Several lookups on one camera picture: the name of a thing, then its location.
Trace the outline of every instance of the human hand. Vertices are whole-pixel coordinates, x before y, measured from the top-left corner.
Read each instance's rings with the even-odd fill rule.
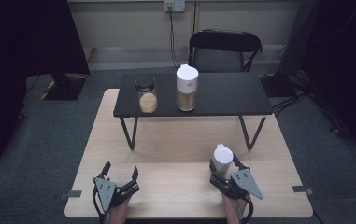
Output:
[[[247,202],[243,199],[234,200],[227,197],[221,192],[221,198],[223,201],[224,213],[227,217],[228,224],[239,224],[239,218],[242,216],[242,212],[247,206]]]
[[[120,204],[117,207],[111,208],[109,210],[110,213],[110,220],[109,224],[124,224],[125,220],[127,219],[127,213],[128,213],[128,203],[131,200],[131,197],[129,197],[127,200],[125,200],[122,204]]]

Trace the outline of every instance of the white cup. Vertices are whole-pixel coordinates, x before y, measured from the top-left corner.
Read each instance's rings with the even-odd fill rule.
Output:
[[[213,163],[219,174],[225,175],[231,162],[233,161],[233,152],[224,144],[218,144],[213,153]]]

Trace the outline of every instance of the stand base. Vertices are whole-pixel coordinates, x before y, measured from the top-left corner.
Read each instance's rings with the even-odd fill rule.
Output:
[[[260,80],[268,97],[296,96],[288,76],[275,73],[273,76],[261,77]]]
[[[87,80],[84,76],[68,76],[71,87],[68,91],[58,89],[55,82],[52,81],[46,92],[41,96],[42,100],[66,100],[75,101],[78,99],[81,89]]]

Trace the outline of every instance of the beige contents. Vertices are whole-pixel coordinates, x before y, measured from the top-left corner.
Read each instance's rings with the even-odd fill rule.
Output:
[[[144,113],[152,113],[157,108],[157,98],[152,93],[145,93],[139,101],[140,109]]]

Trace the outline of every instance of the robotic hand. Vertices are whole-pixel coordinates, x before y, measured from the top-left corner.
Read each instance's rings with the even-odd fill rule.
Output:
[[[235,166],[238,167],[238,171],[231,173],[231,178],[226,179],[224,176],[217,172],[213,160],[210,160],[209,168],[212,172],[212,175],[209,182],[222,193],[224,193],[227,197],[235,200],[243,199],[248,203],[249,212],[245,219],[242,218],[242,211],[238,211],[240,214],[241,223],[248,223],[253,214],[253,202],[250,199],[250,194],[259,199],[262,199],[263,195],[250,173],[250,168],[244,166],[236,154],[234,154],[233,162]]]
[[[139,172],[135,167],[132,174],[132,180],[122,187],[117,187],[117,184],[105,179],[105,176],[110,169],[110,162],[105,164],[102,173],[93,178],[95,187],[93,188],[93,204],[95,205],[96,212],[99,215],[99,223],[108,223],[108,210],[116,207],[139,191],[139,185],[136,183]],[[98,194],[99,201],[104,210],[102,214],[96,203],[95,196]]]

